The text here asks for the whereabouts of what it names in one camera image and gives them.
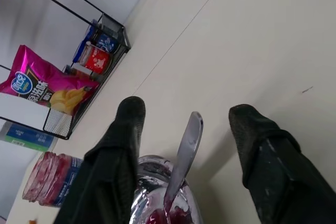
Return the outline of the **round metal plate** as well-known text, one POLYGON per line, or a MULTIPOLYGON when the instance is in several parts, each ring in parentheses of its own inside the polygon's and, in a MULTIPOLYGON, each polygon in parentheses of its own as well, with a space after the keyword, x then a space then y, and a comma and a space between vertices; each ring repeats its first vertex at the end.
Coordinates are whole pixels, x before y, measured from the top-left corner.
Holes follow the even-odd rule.
POLYGON ((204 224, 187 181, 179 189, 170 209, 170 222, 167 221, 163 199, 172 169, 173 164, 164 157, 139 158, 138 185, 129 224, 204 224))

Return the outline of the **open blue-label jam jar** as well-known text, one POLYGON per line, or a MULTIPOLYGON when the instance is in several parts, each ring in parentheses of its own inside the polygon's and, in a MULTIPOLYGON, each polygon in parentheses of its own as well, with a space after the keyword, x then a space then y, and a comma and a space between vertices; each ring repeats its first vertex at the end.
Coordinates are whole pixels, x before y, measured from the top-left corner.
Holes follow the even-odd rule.
POLYGON ((24 187, 22 199, 41 206, 61 207, 82 162, 66 154, 42 153, 24 187))

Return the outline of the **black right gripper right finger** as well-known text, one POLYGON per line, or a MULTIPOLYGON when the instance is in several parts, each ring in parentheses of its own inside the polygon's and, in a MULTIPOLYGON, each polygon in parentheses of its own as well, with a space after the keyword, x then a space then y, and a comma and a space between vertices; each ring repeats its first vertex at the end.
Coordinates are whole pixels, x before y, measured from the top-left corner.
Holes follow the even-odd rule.
POLYGON ((261 224, 336 224, 336 192, 288 131, 249 104, 228 118, 261 224))

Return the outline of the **pink potato chips bag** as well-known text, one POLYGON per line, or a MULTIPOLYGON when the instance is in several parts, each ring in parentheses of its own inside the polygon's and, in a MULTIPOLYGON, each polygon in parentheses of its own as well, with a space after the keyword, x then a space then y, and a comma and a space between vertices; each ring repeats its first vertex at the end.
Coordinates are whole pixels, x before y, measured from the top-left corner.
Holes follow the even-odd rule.
POLYGON ((19 46, 0 92, 73 115, 99 83, 63 73, 25 45, 19 46))

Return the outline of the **red-label jam jar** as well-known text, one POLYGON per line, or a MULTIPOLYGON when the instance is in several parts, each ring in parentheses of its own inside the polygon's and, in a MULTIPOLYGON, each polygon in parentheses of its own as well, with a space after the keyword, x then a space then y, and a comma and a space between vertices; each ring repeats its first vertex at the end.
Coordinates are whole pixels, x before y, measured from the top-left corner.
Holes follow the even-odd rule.
POLYGON ((102 74, 108 67, 109 61, 109 54, 106 51, 87 42, 79 64, 97 74, 102 74))

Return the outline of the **closed blue-label jam jar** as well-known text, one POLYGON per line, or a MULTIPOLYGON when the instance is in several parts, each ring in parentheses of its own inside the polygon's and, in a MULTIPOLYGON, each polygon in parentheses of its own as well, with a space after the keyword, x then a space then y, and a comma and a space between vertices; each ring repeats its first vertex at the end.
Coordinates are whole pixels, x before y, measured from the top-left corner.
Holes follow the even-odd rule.
POLYGON ((92 45, 106 52, 113 52, 118 47, 118 31, 120 27, 105 17, 102 18, 101 22, 98 22, 96 19, 93 19, 91 22, 94 26, 89 25, 86 30, 84 39, 75 52, 73 62, 79 61, 87 42, 90 42, 92 45))

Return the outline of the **grey green blue tube can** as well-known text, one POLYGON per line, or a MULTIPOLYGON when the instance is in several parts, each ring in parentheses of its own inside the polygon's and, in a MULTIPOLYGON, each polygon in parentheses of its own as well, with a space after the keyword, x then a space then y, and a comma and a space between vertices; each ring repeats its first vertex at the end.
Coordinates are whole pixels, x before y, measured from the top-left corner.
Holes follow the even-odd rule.
POLYGON ((49 134, 17 124, 8 127, 4 134, 5 142, 40 152, 52 151, 57 143, 57 138, 49 134))

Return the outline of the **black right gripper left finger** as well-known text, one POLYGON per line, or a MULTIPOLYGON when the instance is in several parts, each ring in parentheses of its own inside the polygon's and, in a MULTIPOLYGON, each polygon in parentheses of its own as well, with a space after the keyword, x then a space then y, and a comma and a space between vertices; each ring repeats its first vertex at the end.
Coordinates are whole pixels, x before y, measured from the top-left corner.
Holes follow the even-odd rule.
POLYGON ((145 103, 125 98, 98 144, 88 151, 54 224, 129 224, 145 103))

